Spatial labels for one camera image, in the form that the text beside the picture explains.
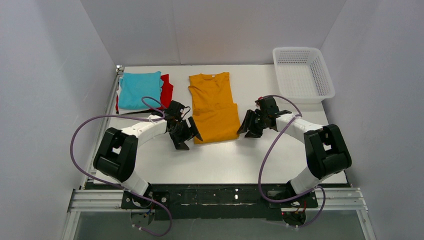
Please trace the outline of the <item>aluminium frame rail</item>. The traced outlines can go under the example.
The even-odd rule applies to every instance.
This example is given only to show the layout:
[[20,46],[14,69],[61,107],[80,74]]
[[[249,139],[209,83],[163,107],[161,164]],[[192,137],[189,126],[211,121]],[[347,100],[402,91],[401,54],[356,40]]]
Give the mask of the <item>aluminium frame rail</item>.
[[[108,118],[96,119],[92,122],[98,125],[94,135],[94,142],[92,143],[91,152],[88,155],[87,164],[80,166],[90,175],[95,175],[97,172],[93,167],[93,161],[96,155],[96,149],[101,142],[102,135],[109,122],[110,120]],[[74,240],[77,238],[77,230],[82,213],[120,211],[120,199],[122,196],[122,190],[105,184],[96,185],[92,177],[84,174],[79,187],[72,190],[61,239]]]

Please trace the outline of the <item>black folded t-shirt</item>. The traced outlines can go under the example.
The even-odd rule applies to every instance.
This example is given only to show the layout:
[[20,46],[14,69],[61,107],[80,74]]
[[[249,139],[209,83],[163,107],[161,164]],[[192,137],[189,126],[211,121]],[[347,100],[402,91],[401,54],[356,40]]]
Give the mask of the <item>black folded t-shirt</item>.
[[130,115],[130,114],[144,114],[144,113],[159,113],[158,111],[154,110],[154,109],[145,109],[145,110],[128,110],[128,109],[121,109],[118,108],[115,113],[117,115]]

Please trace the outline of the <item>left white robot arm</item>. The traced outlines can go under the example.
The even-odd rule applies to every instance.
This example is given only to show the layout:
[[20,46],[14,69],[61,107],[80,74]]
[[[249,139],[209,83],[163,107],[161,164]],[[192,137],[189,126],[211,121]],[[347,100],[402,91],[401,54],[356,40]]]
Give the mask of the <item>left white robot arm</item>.
[[172,100],[164,114],[151,114],[147,120],[122,129],[108,128],[96,152],[94,168],[128,191],[145,195],[149,183],[135,171],[138,147],[166,133],[176,150],[188,150],[188,140],[203,139],[194,118],[184,118],[185,108],[180,102]]

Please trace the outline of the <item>yellow t-shirt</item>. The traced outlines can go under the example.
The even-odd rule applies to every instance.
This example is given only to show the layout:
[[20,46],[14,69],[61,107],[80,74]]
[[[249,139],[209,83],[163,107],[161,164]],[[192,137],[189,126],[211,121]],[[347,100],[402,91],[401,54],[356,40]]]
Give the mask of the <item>yellow t-shirt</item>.
[[188,77],[192,117],[202,137],[194,144],[235,140],[241,126],[238,105],[233,101],[230,73],[196,74]]

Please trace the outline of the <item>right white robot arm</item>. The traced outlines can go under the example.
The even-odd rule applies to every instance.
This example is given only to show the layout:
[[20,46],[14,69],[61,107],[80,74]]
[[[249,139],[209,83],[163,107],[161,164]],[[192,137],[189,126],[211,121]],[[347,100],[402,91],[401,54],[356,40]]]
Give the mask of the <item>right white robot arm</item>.
[[289,200],[313,191],[323,180],[352,166],[352,158],[335,124],[321,125],[303,119],[296,106],[295,113],[279,109],[276,95],[266,95],[255,101],[257,108],[248,110],[237,134],[258,139],[265,129],[287,134],[304,145],[306,167],[286,183]]

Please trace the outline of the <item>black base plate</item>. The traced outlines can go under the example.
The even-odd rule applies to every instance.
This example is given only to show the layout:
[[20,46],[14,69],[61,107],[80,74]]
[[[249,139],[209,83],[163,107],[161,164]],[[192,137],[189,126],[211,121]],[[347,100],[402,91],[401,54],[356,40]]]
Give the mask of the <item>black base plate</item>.
[[171,212],[174,220],[179,219],[266,219],[280,221],[285,218],[282,209],[294,211],[302,221],[306,210],[318,208],[315,193],[308,193],[289,202],[269,202],[265,200],[257,184],[153,184],[146,197],[155,200],[151,203],[127,190],[121,200],[124,210],[139,210],[150,219],[168,220]]

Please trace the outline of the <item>white plastic basket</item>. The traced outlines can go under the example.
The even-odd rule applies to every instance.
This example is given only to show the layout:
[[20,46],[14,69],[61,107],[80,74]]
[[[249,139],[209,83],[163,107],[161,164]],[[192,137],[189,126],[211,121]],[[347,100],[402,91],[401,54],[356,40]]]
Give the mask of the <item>white plastic basket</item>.
[[276,47],[273,64],[280,94],[295,104],[318,104],[335,96],[321,51],[314,47]]

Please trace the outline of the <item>red folded t-shirt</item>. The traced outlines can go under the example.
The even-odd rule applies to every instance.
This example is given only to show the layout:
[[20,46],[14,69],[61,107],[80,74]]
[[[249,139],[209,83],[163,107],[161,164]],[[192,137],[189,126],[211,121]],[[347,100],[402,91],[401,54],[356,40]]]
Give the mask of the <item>red folded t-shirt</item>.
[[[171,101],[172,101],[174,86],[169,81],[169,74],[161,75],[160,79],[161,79],[161,82],[162,82],[160,102],[166,108],[168,108]],[[115,111],[119,108],[119,96],[120,96],[121,90],[122,90],[122,88],[119,85],[117,87],[117,91],[116,91]],[[147,108],[139,108],[138,110],[148,110],[148,109]]]

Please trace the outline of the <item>blue folded t-shirt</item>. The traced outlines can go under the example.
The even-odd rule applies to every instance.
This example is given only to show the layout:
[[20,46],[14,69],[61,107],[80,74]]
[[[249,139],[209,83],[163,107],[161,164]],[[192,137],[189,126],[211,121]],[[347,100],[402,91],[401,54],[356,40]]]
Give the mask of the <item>blue folded t-shirt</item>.
[[161,106],[160,97],[163,81],[161,72],[128,73],[125,72],[119,81],[120,94],[118,107],[124,110],[146,110],[152,106]]

